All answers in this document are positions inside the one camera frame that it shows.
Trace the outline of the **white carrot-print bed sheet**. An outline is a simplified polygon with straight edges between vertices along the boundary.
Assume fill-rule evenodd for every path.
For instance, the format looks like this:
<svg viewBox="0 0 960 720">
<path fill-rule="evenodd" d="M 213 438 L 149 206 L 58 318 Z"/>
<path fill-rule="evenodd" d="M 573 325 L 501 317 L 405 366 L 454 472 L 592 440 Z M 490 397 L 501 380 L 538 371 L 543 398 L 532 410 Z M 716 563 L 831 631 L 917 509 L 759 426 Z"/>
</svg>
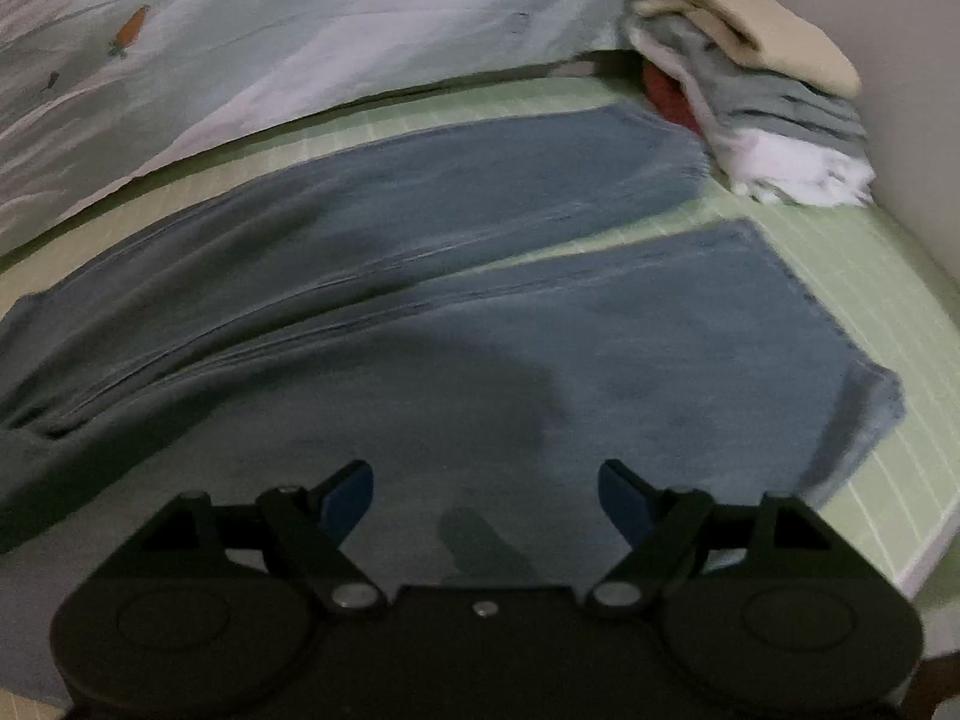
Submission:
<svg viewBox="0 0 960 720">
<path fill-rule="evenodd" d="M 626 0 L 2 0 L 2 245 L 356 99 L 613 49 Z"/>
</svg>

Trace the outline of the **grey folded garment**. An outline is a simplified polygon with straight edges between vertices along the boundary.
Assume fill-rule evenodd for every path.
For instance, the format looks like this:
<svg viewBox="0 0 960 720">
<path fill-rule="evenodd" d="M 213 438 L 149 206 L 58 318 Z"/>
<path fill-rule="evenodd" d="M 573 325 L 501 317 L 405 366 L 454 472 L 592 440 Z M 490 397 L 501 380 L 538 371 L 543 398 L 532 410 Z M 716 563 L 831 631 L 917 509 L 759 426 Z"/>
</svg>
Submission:
<svg viewBox="0 0 960 720">
<path fill-rule="evenodd" d="M 635 18 L 631 41 L 651 62 L 664 62 L 709 128 L 754 128 L 866 158 L 867 132 L 851 101 L 781 73 L 734 64 L 683 16 Z"/>
</svg>

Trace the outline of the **red folded garment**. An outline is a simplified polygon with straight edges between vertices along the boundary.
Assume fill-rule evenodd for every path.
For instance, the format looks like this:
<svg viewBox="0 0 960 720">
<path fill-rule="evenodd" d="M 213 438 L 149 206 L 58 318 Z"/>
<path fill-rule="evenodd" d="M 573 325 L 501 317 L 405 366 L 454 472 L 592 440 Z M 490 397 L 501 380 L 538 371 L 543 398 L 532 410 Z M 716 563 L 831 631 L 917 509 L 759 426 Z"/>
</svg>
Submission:
<svg viewBox="0 0 960 720">
<path fill-rule="evenodd" d="M 703 130 L 677 80 L 651 62 L 644 62 L 641 80 L 646 98 L 663 119 L 703 137 Z"/>
</svg>

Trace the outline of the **green grid cutting mat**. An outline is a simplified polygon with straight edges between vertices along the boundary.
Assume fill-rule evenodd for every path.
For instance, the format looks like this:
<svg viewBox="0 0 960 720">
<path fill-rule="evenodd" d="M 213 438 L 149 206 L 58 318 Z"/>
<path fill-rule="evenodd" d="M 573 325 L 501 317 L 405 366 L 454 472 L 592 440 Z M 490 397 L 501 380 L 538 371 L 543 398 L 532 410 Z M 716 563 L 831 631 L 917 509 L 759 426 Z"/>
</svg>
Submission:
<svg viewBox="0 0 960 720">
<path fill-rule="evenodd" d="M 313 115 L 151 174 L 3 255 L 2 302 L 59 281 L 128 234 L 236 185 L 341 149 L 423 128 L 601 107 L 620 98 L 596 78 L 542 78 L 394 94 Z M 566 244 L 607 249 L 748 218 L 867 355 L 903 383 L 907 416 L 825 518 L 908 595 L 958 528 L 958 289 L 877 208 L 760 205 L 708 182 L 679 210 Z"/>
</svg>

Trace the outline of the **white folded garment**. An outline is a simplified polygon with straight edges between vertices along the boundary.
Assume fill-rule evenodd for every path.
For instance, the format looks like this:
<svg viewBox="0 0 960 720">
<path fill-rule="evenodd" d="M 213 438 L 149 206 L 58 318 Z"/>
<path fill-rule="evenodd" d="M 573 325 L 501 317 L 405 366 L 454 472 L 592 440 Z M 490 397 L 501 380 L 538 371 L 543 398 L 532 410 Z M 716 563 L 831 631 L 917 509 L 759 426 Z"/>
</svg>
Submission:
<svg viewBox="0 0 960 720">
<path fill-rule="evenodd" d="M 649 60 L 631 41 L 631 21 L 635 18 L 640 17 L 631 16 L 625 21 L 625 36 L 633 49 Z M 662 60 L 651 64 L 664 71 Z M 815 143 L 754 128 L 732 132 L 709 128 L 703 114 L 694 110 L 693 114 L 719 169 L 737 195 L 761 203 L 817 208 L 864 206 L 874 201 L 875 171 L 867 153 L 860 160 Z"/>
</svg>

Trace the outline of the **blue denim jeans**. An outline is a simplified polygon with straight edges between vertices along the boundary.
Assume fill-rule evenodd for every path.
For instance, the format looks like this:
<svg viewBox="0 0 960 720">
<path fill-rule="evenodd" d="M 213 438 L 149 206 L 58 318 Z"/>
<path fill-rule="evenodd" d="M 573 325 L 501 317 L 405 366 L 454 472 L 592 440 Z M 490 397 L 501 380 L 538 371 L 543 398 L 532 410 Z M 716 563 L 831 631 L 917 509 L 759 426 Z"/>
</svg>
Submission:
<svg viewBox="0 0 960 720">
<path fill-rule="evenodd" d="M 55 608 L 187 489 L 363 458 L 386 585 L 571 583 L 619 554 L 619 458 L 822 504 L 903 418 L 747 221 L 563 254 L 694 199 L 700 142 L 630 101 L 435 128 L 167 216 L 2 322 L 2 681 L 60 697 Z"/>
</svg>

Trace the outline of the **beige folded garment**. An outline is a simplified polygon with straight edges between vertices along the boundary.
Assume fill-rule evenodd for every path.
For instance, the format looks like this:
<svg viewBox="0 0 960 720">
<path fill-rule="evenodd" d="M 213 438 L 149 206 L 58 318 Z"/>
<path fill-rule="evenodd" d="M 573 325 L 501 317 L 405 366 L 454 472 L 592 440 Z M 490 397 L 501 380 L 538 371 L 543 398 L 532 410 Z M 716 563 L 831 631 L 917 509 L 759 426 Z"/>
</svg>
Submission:
<svg viewBox="0 0 960 720">
<path fill-rule="evenodd" d="M 838 98 L 861 93 L 861 76 L 843 50 L 776 0 L 636 0 L 633 10 L 641 18 L 682 15 L 739 67 L 774 71 Z"/>
</svg>

